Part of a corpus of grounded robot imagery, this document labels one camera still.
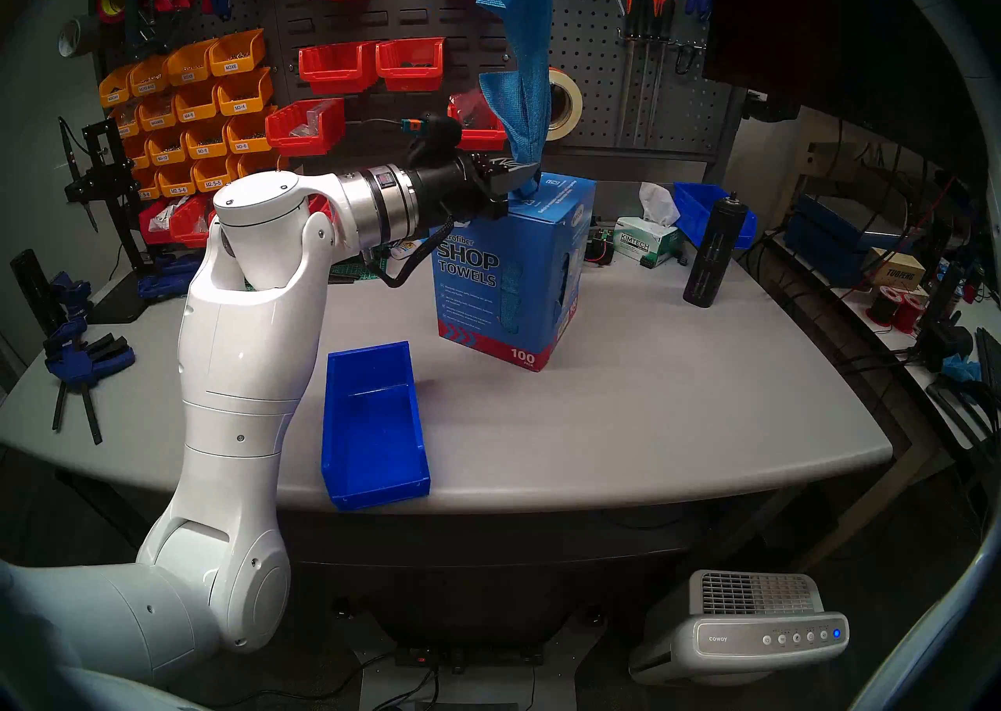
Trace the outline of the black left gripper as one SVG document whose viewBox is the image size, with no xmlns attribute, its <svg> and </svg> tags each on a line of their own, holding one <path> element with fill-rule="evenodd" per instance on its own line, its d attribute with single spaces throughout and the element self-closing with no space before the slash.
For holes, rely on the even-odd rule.
<svg viewBox="0 0 1001 711">
<path fill-rule="evenodd" d="M 443 226 L 447 217 L 456 223 L 497 221 L 508 215 L 511 195 L 536 178 L 538 163 L 487 155 L 450 155 L 414 166 L 414 193 L 418 228 Z"/>
</svg>

